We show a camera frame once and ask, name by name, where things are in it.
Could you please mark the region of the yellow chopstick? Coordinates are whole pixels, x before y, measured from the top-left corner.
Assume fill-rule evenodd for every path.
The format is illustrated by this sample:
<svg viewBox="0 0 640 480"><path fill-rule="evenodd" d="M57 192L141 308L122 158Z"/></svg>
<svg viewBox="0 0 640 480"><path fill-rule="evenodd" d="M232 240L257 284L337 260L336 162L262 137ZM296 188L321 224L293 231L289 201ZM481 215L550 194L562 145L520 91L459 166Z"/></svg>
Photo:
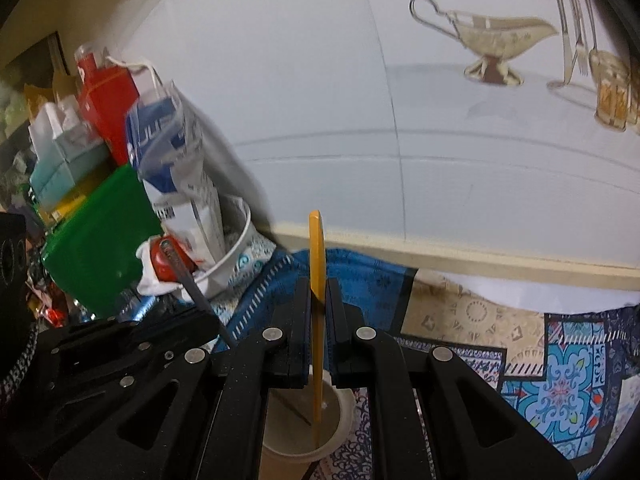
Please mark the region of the yellow chopstick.
<svg viewBox="0 0 640 480"><path fill-rule="evenodd" d="M326 248L324 247L320 211L311 211L309 228L309 287L311 314L311 426L314 447L320 446L322 421L323 353L324 353L324 297L326 296Z"/></svg>

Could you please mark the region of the white ceramic utensil cup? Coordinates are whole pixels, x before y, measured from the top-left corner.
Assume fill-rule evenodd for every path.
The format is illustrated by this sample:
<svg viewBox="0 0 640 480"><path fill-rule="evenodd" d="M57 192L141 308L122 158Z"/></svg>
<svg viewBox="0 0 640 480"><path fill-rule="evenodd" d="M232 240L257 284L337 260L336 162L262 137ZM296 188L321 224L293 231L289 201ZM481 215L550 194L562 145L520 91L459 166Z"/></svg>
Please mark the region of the white ceramic utensil cup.
<svg viewBox="0 0 640 480"><path fill-rule="evenodd" d="M352 430L356 396L337 389L323 372L320 442L314 444L311 385L303 389L271 389L267 408L259 479L301 479L308 467L329 457Z"/></svg>

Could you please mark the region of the patterned patchwork table mat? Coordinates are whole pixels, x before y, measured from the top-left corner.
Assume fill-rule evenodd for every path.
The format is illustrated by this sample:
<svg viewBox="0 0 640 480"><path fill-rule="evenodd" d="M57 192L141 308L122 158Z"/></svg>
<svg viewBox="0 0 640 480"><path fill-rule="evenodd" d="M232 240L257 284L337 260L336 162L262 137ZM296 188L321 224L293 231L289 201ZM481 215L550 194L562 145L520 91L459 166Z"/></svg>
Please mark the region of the patterned patchwork table mat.
<svg viewBox="0 0 640 480"><path fill-rule="evenodd" d="M308 252L254 235L212 307L234 339L265 327L308 276ZM326 252L328 278L369 326L428 351L442 342L483 377L577 471L578 479L639 479L639 305L552 314L495 304L433 271L346 249ZM344 444L309 479L370 479L367 393L356 390Z"/></svg>

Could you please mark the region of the blue white plastic bag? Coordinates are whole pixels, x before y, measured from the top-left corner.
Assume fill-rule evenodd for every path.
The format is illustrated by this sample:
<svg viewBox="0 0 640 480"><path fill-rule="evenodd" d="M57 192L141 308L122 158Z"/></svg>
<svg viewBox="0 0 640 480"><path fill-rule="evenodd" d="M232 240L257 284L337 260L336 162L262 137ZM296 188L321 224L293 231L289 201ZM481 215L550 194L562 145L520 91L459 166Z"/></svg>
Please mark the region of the blue white plastic bag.
<svg viewBox="0 0 640 480"><path fill-rule="evenodd" d="M227 249L200 120L174 84L162 84L130 107L125 132L130 165L164 232L199 268L212 268Z"/></svg>

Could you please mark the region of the teal tissue box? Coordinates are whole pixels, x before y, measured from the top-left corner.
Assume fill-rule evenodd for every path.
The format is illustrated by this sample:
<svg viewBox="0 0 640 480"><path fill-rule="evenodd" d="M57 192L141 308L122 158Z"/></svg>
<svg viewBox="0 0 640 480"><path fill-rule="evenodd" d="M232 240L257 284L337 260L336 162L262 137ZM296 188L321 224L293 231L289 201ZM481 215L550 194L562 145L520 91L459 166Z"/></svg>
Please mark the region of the teal tissue box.
<svg viewBox="0 0 640 480"><path fill-rule="evenodd" d="M99 133L82 117L74 96L44 103L28 131L37 156L29 183L47 211L111 156Z"/></svg>

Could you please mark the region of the red carton box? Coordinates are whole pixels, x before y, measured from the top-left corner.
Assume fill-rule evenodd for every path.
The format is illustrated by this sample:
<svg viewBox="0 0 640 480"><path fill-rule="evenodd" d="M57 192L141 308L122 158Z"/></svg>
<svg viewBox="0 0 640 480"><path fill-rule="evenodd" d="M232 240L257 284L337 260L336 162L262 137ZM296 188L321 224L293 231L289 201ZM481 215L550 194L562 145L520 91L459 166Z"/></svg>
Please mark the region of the red carton box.
<svg viewBox="0 0 640 480"><path fill-rule="evenodd" d="M82 86L81 115L96 129L118 166L128 164L125 118L139 96L130 71L107 62L92 44L82 44L74 58Z"/></svg>

